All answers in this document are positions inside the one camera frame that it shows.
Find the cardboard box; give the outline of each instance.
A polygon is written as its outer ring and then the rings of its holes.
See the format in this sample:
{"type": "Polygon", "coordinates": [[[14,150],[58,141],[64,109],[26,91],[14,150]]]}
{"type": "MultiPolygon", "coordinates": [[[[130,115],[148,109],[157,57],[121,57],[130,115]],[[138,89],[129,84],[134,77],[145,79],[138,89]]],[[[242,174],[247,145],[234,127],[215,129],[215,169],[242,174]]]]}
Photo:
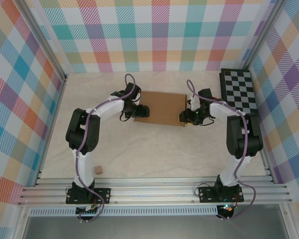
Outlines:
{"type": "Polygon", "coordinates": [[[178,116],[186,109],[187,95],[142,91],[140,104],[149,107],[149,117],[135,118],[136,122],[185,126],[178,116]]]}

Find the cable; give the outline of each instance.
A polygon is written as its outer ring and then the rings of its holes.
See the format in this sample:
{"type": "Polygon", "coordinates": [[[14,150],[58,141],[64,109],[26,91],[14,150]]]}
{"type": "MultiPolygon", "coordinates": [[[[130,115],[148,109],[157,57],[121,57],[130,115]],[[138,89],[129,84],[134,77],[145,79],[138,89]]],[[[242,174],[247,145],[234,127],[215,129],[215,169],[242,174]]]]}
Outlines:
{"type": "Polygon", "coordinates": [[[236,208],[236,207],[238,207],[238,201],[237,201],[237,196],[236,196],[236,194],[235,194],[235,201],[236,201],[236,206],[235,206],[235,208],[236,208]]]}
{"type": "Polygon", "coordinates": [[[120,115],[120,121],[122,121],[122,122],[126,122],[126,121],[128,121],[128,120],[131,118],[131,116],[130,116],[130,117],[128,117],[126,120],[122,120],[122,116],[123,116],[123,114],[124,114],[124,111],[122,111],[122,113],[121,113],[121,115],[120,115]]]}
{"type": "Polygon", "coordinates": [[[68,193],[68,189],[69,189],[69,188],[72,188],[72,187],[69,186],[69,187],[67,187],[67,188],[65,189],[65,194],[68,195],[68,196],[70,196],[69,193],[68,193]]]}
{"type": "MultiPolygon", "coordinates": [[[[134,76],[132,76],[131,74],[126,74],[125,75],[125,84],[127,85],[127,76],[130,76],[133,80],[133,87],[131,89],[130,92],[128,92],[125,96],[122,96],[122,97],[118,97],[118,98],[115,98],[115,99],[111,99],[111,100],[106,100],[100,104],[98,104],[97,106],[95,106],[88,114],[88,116],[86,117],[86,123],[85,123],[85,131],[84,131],[84,136],[83,136],[83,140],[82,140],[82,143],[80,145],[80,147],[77,149],[77,151],[75,152],[75,172],[76,172],[76,176],[78,177],[78,180],[79,182],[83,185],[83,187],[88,190],[90,193],[93,193],[95,196],[97,196],[99,199],[101,199],[101,202],[102,202],[102,208],[100,209],[99,213],[97,215],[95,215],[92,219],[90,220],[85,220],[85,222],[92,222],[94,221],[96,218],[98,218],[100,216],[100,214],[103,212],[104,210],[104,205],[105,205],[105,202],[104,202],[104,199],[101,197],[100,194],[94,192],[92,189],[90,189],[89,187],[87,187],[84,182],[82,181],[81,177],[80,177],[80,174],[79,174],[79,166],[78,166],[78,161],[79,161],[79,153],[81,151],[81,149],[83,148],[84,144],[85,144],[85,141],[86,141],[86,138],[87,138],[87,135],[88,135],[88,128],[89,128],[89,120],[90,120],[90,117],[92,115],[92,113],[97,110],[99,107],[101,107],[102,105],[105,105],[111,101],[119,101],[119,100],[122,100],[122,99],[125,99],[126,97],[130,96],[131,93],[134,91],[135,89],[135,78],[134,76]]],[[[79,214],[79,219],[81,221],[83,221],[83,219],[81,218],[81,214],[79,214]]]]}
{"type": "Polygon", "coordinates": [[[207,123],[207,124],[200,124],[200,126],[209,126],[209,125],[215,123],[215,121],[214,121],[211,117],[209,117],[208,119],[209,119],[210,121],[212,121],[212,122],[211,122],[211,123],[207,123]]]}
{"type": "MultiPolygon", "coordinates": [[[[192,83],[191,80],[187,80],[187,81],[186,81],[186,84],[187,84],[187,87],[189,88],[189,90],[193,93],[193,96],[197,96],[197,97],[199,97],[199,98],[201,98],[202,100],[205,100],[205,101],[210,101],[210,102],[213,102],[213,103],[216,103],[216,104],[219,104],[219,105],[223,105],[223,106],[229,108],[230,110],[232,110],[233,112],[237,113],[237,114],[242,118],[242,120],[243,120],[243,124],[244,124],[244,130],[245,130],[245,132],[248,132],[246,119],[245,119],[244,115],[243,115],[239,110],[237,110],[237,109],[234,108],[234,107],[229,106],[229,105],[228,105],[227,103],[225,103],[225,102],[220,102],[220,101],[217,101],[217,100],[214,100],[214,99],[209,99],[209,98],[205,98],[205,97],[202,97],[202,96],[198,95],[198,94],[195,92],[195,87],[194,87],[194,85],[193,85],[193,83],[192,83]]],[[[233,216],[231,219],[240,217],[241,215],[245,214],[245,213],[250,209],[250,207],[253,205],[253,203],[254,203],[254,201],[255,201],[255,199],[256,199],[256,189],[255,189],[253,186],[250,186],[250,185],[248,185],[248,184],[245,184],[245,183],[241,182],[241,181],[238,179],[238,177],[237,177],[237,171],[238,171],[238,169],[240,168],[240,166],[242,165],[242,163],[244,162],[244,159],[245,159],[246,154],[247,154],[247,145],[248,145],[248,137],[247,137],[247,133],[245,133],[244,140],[245,140],[245,141],[244,141],[244,142],[245,142],[245,145],[244,145],[243,155],[242,155],[242,158],[241,158],[241,160],[239,161],[239,163],[238,163],[238,165],[237,165],[237,167],[236,167],[236,169],[235,169],[235,171],[234,171],[234,176],[235,176],[235,178],[236,178],[236,180],[237,180],[237,182],[238,182],[239,184],[241,184],[241,185],[243,185],[243,186],[245,186],[245,187],[249,187],[249,188],[251,188],[251,189],[254,191],[254,196],[253,196],[253,199],[251,200],[250,204],[247,206],[247,208],[246,208],[244,211],[242,211],[241,213],[239,213],[239,214],[233,216]]]]}
{"type": "Polygon", "coordinates": [[[210,187],[209,184],[207,184],[207,183],[201,183],[201,184],[199,184],[199,185],[195,188],[195,190],[194,190],[194,194],[195,194],[196,197],[199,197],[199,196],[196,194],[196,190],[197,190],[197,188],[198,188],[200,185],[203,185],[203,184],[206,184],[208,187],[210,187]]]}
{"type": "Polygon", "coordinates": [[[94,198],[94,206],[95,206],[95,208],[96,208],[96,209],[99,209],[99,208],[101,207],[101,205],[102,205],[102,203],[100,203],[100,206],[99,206],[99,207],[97,206],[97,203],[96,203],[96,197],[95,197],[95,198],[94,198]]]}

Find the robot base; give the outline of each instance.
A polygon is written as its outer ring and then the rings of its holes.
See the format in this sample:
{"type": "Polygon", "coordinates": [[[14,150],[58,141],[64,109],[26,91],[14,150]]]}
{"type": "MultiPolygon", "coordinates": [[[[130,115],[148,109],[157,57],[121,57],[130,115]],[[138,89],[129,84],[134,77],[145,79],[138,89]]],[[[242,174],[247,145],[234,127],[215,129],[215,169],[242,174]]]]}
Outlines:
{"type": "MultiPolygon", "coordinates": [[[[94,192],[99,194],[104,199],[104,204],[110,203],[111,189],[110,188],[94,188],[94,182],[89,187],[94,192]]],[[[72,187],[66,192],[66,204],[101,204],[100,198],[89,192],[85,188],[77,186],[72,182],[72,187]]]]}
{"type": "Polygon", "coordinates": [[[244,195],[239,184],[231,187],[224,186],[218,175],[215,187],[199,187],[199,201],[201,203],[241,203],[244,195]]]}

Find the gray floor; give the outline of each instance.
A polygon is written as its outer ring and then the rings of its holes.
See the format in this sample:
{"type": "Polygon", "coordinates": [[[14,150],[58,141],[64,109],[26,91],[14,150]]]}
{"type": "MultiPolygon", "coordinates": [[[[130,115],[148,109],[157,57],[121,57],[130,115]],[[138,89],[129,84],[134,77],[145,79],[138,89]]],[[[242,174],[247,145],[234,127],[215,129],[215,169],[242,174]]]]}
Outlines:
{"type": "Polygon", "coordinates": [[[286,235],[278,205],[254,205],[242,217],[225,222],[215,216],[100,217],[88,224],[71,217],[33,217],[23,239],[287,239],[286,235]]]}

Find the black mounting plate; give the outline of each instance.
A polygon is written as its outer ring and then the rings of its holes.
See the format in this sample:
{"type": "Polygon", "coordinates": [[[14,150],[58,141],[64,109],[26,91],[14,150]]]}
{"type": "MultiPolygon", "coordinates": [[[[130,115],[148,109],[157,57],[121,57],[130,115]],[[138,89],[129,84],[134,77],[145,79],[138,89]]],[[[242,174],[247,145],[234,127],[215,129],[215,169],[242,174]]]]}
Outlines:
{"type": "MultiPolygon", "coordinates": [[[[244,201],[244,195],[242,194],[243,191],[241,187],[238,189],[239,193],[236,194],[237,197],[237,202],[242,203],[244,201]]],[[[199,187],[198,188],[198,196],[199,196],[199,201],[201,203],[235,203],[236,199],[235,196],[232,195],[228,197],[224,201],[220,201],[218,197],[216,196],[216,190],[215,187],[199,187]]]]}
{"type": "MultiPolygon", "coordinates": [[[[71,194],[72,188],[68,189],[68,195],[71,194]]],[[[111,189],[110,188],[93,188],[93,191],[99,194],[103,199],[104,199],[104,204],[109,204],[110,203],[110,197],[111,197],[111,189]]],[[[94,204],[94,199],[95,197],[92,197],[90,201],[86,202],[79,202],[78,200],[74,200],[74,197],[67,196],[65,203],[66,204],[94,204]]],[[[96,197],[96,203],[100,204],[102,203],[101,199],[96,197]]]]}

